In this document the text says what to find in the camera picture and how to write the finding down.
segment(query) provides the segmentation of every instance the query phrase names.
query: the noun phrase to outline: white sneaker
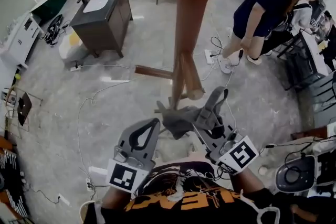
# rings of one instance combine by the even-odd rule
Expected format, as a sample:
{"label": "white sneaker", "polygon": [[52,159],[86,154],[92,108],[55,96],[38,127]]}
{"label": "white sneaker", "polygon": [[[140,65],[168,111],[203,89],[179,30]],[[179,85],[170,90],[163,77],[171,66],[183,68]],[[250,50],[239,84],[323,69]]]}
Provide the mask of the white sneaker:
{"label": "white sneaker", "polygon": [[258,60],[253,60],[249,55],[247,56],[247,60],[249,60],[251,63],[254,63],[257,66],[263,62],[260,57],[258,58]]}
{"label": "white sneaker", "polygon": [[217,58],[219,67],[224,74],[230,74],[232,72],[232,66],[229,59],[224,59],[223,56]]}

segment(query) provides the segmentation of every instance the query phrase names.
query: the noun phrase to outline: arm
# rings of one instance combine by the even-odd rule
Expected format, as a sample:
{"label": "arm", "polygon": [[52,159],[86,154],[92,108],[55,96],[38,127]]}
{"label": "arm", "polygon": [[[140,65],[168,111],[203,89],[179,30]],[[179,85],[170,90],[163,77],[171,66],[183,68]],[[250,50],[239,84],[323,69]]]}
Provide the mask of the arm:
{"label": "arm", "polygon": [[307,212],[307,211],[300,209],[298,205],[292,205],[291,211],[293,212],[293,214],[298,215],[300,218],[308,222],[316,222],[317,217],[319,216],[311,212]]}
{"label": "arm", "polygon": [[245,194],[254,193],[264,188],[263,183],[249,168],[230,178],[233,190],[237,193],[240,193],[240,190],[243,190]]}
{"label": "arm", "polygon": [[110,187],[102,199],[102,208],[122,210],[131,200],[131,194],[117,188]]}

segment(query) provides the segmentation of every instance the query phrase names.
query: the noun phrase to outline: yellow object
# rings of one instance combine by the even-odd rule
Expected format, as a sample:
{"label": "yellow object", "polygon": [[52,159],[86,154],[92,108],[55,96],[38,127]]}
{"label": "yellow object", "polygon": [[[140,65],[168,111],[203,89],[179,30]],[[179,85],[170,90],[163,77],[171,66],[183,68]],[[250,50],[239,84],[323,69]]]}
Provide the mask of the yellow object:
{"label": "yellow object", "polygon": [[322,50],[324,50],[325,48],[327,48],[328,43],[324,40],[321,43],[319,43],[318,48],[319,48],[319,52],[321,52]]}
{"label": "yellow object", "polygon": [[69,42],[70,42],[70,46],[76,46],[79,44],[79,36],[76,34],[76,32],[73,32],[71,35],[70,35],[70,38],[69,38]]}

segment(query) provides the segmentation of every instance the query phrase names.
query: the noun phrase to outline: hand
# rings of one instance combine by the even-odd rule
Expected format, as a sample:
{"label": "hand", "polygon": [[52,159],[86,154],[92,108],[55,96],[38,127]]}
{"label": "hand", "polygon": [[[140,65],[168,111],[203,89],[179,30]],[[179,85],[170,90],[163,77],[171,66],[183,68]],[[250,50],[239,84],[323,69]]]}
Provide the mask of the hand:
{"label": "hand", "polygon": [[290,210],[292,211],[293,214],[296,214],[299,209],[298,205],[291,205]]}
{"label": "hand", "polygon": [[248,48],[250,47],[252,39],[251,38],[247,38],[247,37],[243,37],[243,39],[240,42],[240,46],[244,49],[244,50],[248,50]]}

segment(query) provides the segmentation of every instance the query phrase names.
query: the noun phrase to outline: white cable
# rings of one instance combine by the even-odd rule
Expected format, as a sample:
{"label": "white cable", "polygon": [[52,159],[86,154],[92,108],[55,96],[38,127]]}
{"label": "white cable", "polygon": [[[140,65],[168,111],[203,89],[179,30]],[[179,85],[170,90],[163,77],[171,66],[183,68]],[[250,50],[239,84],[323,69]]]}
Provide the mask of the white cable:
{"label": "white cable", "polygon": [[216,64],[217,64],[217,63],[215,63],[213,66],[211,66],[210,72],[208,73],[208,75],[206,75],[206,76],[205,76],[205,78],[204,78],[204,79],[201,79],[201,81],[204,81],[204,80],[206,80],[206,79],[207,79],[207,78],[210,76],[210,74],[211,74],[212,70],[213,70],[213,69],[216,69],[216,68],[215,68]]}
{"label": "white cable", "polygon": [[96,65],[84,65],[81,67],[93,67],[93,66],[104,66],[104,67],[123,67],[123,68],[127,68],[127,69],[131,69],[131,67],[126,67],[123,65],[101,65],[100,63],[96,64]]}
{"label": "white cable", "polygon": [[[222,43],[222,39],[221,39],[221,36],[219,35],[219,32],[218,32],[218,30],[217,30],[217,28],[216,28],[216,26],[215,26],[215,24],[214,24],[214,21],[213,21],[213,18],[212,18],[212,12],[210,12],[210,19],[211,19],[211,23],[212,23],[213,27],[214,27],[215,30],[216,30],[218,39],[219,39],[219,41],[220,41],[220,43],[221,43],[221,46],[222,46],[222,44],[223,44],[223,43]],[[227,83],[226,83],[226,85],[225,85],[226,88],[227,88],[228,84],[229,84],[230,81],[231,81],[231,77],[232,77],[233,72],[234,72],[234,67],[232,67],[232,72],[231,72],[231,74],[230,74],[229,80],[227,81]],[[230,111],[230,114],[231,114],[233,120],[235,121],[235,129],[236,129],[236,128],[237,128],[237,121],[236,121],[236,118],[233,116],[231,107],[230,107],[229,103],[227,102],[227,98],[226,98],[225,102],[226,102],[226,104],[227,104],[227,107],[229,108],[229,111]]]}
{"label": "white cable", "polygon": [[82,151],[81,151],[81,148],[80,148],[80,137],[79,137],[79,130],[78,130],[80,110],[82,109],[82,107],[84,106],[84,104],[85,104],[85,102],[86,102],[87,100],[91,100],[91,105],[96,105],[95,96],[96,96],[98,93],[100,93],[100,92],[102,92],[102,91],[104,91],[104,90],[106,90],[106,89],[109,89],[109,88],[118,86],[118,85],[120,85],[120,84],[129,83],[129,82],[131,82],[131,81],[133,81],[133,80],[140,79],[140,78],[143,78],[143,77],[145,77],[145,75],[140,76],[140,77],[137,77],[137,78],[134,78],[134,79],[131,79],[131,80],[129,80],[129,81],[120,82],[120,83],[118,83],[118,84],[114,84],[114,85],[108,86],[108,87],[106,87],[106,88],[103,88],[103,89],[101,89],[101,90],[95,92],[95,93],[93,94],[92,97],[85,98],[85,100],[83,101],[82,105],[79,107],[78,114],[77,114],[77,140],[78,140],[78,150],[79,150],[79,154],[80,154],[80,159],[81,159],[81,161],[82,161],[82,164],[83,164],[83,167],[84,167],[85,171],[82,170],[82,169],[81,169],[81,170],[82,170],[84,173],[86,173],[86,175],[88,176],[88,178],[90,179],[90,181],[91,181],[92,184],[93,184],[93,181],[92,181],[92,179],[91,179],[91,177],[90,177],[90,174],[89,174],[89,172],[88,172],[88,170],[87,170],[87,168],[86,168],[86,166],[85,166],[85,163],[84,163],[84,160],[83,160]]}

